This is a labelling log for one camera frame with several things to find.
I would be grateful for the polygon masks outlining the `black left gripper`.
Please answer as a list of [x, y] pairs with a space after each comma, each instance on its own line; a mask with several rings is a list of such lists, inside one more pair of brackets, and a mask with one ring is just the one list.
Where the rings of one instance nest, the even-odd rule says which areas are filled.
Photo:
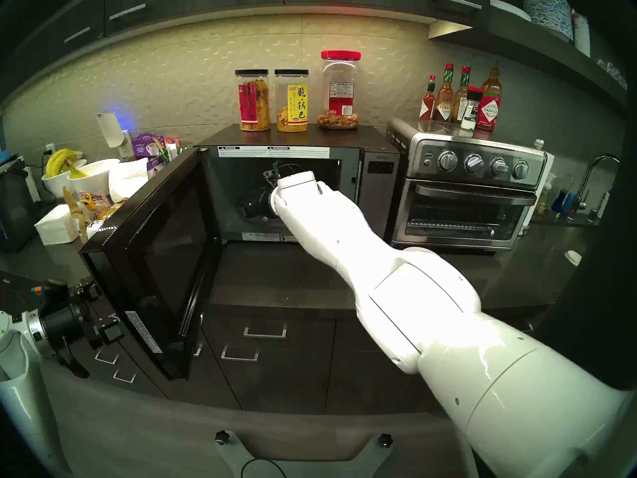
[[46, 299], [40, 321], [53, 348], [86, 341], [92, 348], [110, 346], [124, 338], [119, 317], [93, 278], [75, 285], [75, 297]]

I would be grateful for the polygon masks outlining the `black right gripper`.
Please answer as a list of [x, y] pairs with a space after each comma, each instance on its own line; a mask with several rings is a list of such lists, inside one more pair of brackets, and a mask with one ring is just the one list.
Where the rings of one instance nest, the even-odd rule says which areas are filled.
[[271, 207], [271, 194], [274, 188], [265, 185], [252, 189], [241, 198], [241, 210], [247, 219], [275, 219], [276, 214]]

